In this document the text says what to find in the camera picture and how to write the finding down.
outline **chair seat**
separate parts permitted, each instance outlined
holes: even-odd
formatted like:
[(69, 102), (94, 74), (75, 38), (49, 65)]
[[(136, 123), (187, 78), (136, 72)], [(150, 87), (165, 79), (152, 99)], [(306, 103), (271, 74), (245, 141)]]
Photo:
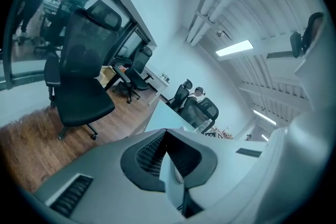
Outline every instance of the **chair seat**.
[(57, 110), (64, 126), (94, 122), (115, 108), (97, 79), (62, 78), (61, 86), (54, 89)]
[(130, 79), (132, 86), (139, 91), (145, 91), (149, 89), (149, 85), (145, 82), (142, 77), (136, 73), (132, 68), (125, 71), (125, 75)]

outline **black window frame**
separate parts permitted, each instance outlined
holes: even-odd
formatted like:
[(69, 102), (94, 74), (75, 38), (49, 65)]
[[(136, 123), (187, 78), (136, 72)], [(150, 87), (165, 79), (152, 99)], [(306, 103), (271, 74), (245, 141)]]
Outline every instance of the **black window frame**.
[[(136, 30), (143, 38), (143, 40), (148, 40), (148, 37), (137, 24), (136, 20), (132, 14), (127, 10), (124, 4), (120, 0), (112, 0), (115, 4), (129, 17), (130, 21), (125, 25), (124, 31), (121, 33), (117, 43), (112, 46), (109, 53), (107, 54), (104, 64), (107, 64), (113, 59), (113, 57), (118, 53), (119, 49), (126, 42), (128, 37)], [(14, 32), (14, 18), (17, 15), (18, 7), (20, 6), (22, 0), (12, 0), (10, 3), (9, 12), (6, 16), (4, 25), (4, 36), (3, 36), (3, 49), (1, 51), (1, 56), (3, 60), (4, 69), (4, 79), (5, 81), (0, 82), (0, 91), (9, 90), (15, 86), (20, 86), (24, 84), (29, 84), (33, 82), (44, 80), (44, 71), (36, 70), (32, 72), (23, 72), (19, 74), (13, 74), (12, 71), (12, 33)]]

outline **chair caster wheel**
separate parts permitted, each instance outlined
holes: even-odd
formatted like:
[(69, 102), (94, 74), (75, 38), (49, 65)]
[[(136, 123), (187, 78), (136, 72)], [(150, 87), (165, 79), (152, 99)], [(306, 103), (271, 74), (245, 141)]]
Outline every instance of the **chair caster wheel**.
[(93, 135), (91, 135), (91, 139), (92, 139), (92, 140), (96, 140), (97, 137), (98, 137), (98, 134), (93, 134)]

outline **rectangular light fixture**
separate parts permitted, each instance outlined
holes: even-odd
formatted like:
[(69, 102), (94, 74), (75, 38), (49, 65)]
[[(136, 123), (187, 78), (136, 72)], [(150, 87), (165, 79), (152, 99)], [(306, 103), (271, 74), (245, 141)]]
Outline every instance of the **rectangular light fixture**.
[(261, 135), (263, 137), (263, 139), (265, 139), (268, 142), (268, 138), (265, 137), (263, 134)]
[(264, 118), (265, 120), (268, 120), (270, 123), (273, 123), (274, 125), (277, 125), (277, 123), (273, 120), (271, 120), (270, 118), (266, 117), (265, 115), (262, 115), (261, 113), (259, 113), (258, 111), (253, 109), (253, 112), (256, 113), (257, 115), (261, 116), (262, 118)]
[(240, 42), (232, 46), (229, 46), (227, 48), (221, 49), (217, 51), (216, 53), (218, 54), (218, 56), (224, 56), (228, 54), (234, 54), (235, 52), (240, 52), (243, 50), (250, 50), (250, 49), (253, 49), (251, 42), (248, 40), (245, 40), (243, 42)]

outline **black pants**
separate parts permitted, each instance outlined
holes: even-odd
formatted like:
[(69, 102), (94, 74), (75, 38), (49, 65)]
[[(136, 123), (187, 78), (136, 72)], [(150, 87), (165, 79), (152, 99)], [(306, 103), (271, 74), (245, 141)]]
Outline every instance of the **black pants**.
[(26, 32), (30, 19), (34, 16), (42, 2), (43, 0), (26, 0), (24, 8), (16, 16), (15, 31), (22, 22), (21, 31)]

